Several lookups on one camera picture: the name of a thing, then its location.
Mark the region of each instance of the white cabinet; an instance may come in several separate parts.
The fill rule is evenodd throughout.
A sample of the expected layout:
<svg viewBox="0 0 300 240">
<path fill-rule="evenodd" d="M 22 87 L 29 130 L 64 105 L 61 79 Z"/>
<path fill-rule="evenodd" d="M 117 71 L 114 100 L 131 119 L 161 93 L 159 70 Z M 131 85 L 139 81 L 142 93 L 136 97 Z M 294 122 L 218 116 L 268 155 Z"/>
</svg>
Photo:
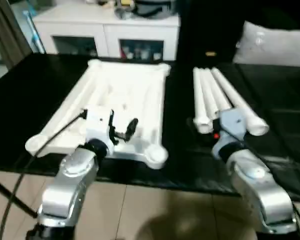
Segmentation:
<svg viewBox="0 0 300 240">
<path fill-rule="evenodd" d="M 151 42 L 160 45 L 162 42 L 163 60 L 173 61 L 176 59 L 176 49 L 179 28 L 173 26 L 133 26 L 133 25 L 105 25 L 104 32 L 108 53 L 111 58 L 121 58 L 124 53 L 123 41 L 132 40 L 140 44 L 143 50 L 149 48 L 153 54 L 161 54 L 160 46 L 155 46 L 156 50 L 151 50 Z"/>
<path fill-rule="evenodd" d="M 48 54 L 86 51 L 94 55 L 95 50 L 99 57 L 109 56 L 102 24 L 38 22 L 35 27 Z"/>
<path fill-rule="evenodd" d="M 48 54 L 170 61 L 176 58 L 178 16 L 121 20 L 114 9 L 69 2 L 39 14 L 33 22 Z"/>
</svg>

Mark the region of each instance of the curtain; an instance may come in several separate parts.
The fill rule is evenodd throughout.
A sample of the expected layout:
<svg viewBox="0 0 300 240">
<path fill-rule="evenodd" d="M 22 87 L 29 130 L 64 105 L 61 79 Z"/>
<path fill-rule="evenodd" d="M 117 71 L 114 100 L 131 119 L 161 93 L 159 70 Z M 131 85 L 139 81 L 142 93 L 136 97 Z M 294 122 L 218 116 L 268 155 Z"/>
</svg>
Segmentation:
<svg viewBox="0 0 300 240">
<path fill-rule="evenodd" d="M 0 53 L 8 69 L 32 52 L 7 0 L 0 0 Z"/>
</svg>

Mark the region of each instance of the white pillow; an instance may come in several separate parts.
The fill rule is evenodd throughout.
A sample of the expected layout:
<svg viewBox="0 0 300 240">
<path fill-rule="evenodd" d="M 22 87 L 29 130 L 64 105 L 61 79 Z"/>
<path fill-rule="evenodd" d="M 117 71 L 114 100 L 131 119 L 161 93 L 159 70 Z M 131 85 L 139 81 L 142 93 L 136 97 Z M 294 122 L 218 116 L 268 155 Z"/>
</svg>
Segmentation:
<svg viewBox="0 0 300 240">
<path fill-rule="evenodd" d="M 300 30 L 268 29 L 246 21 L 237 47 L 235 63 L 300 66 Z"/>
</svg>

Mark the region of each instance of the glass cabinet door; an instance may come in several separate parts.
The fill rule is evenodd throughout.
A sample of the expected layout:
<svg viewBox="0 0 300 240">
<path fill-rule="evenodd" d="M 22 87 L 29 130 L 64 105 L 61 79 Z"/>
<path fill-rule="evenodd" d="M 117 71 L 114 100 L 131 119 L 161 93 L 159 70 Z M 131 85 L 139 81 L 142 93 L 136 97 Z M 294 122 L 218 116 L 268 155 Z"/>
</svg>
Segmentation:
<svg viewBox="0 0 300 240">
<path fill-rule="evenodd" d="M 119 39 L 120 55 L 123 59 L 160 61 L 164 54 L 163 40 Z"/>
<path fill-rule="evenodd" d="M 95 39 L 93 37 L 52 36 L 52 38 L 60 54 L 98 56 Z"/>
</svg>

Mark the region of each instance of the cabinet door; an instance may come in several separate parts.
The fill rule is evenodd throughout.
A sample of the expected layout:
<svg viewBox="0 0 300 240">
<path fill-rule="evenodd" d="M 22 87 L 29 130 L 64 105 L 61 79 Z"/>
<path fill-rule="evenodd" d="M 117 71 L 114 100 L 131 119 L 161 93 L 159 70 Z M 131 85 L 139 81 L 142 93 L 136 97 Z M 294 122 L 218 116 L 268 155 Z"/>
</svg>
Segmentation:
<svg viewBox="0 0 300 240">
<path fill-rule="evenodd" d="M 36 22 L 35 27 L 48 54 L 109 56 L 102 24 Z"/>
<path fill-rule="evenodd" d="M 104 32 L 112 58 L 176 59 L 177 26 L 105 25 Z"/>
</svg>

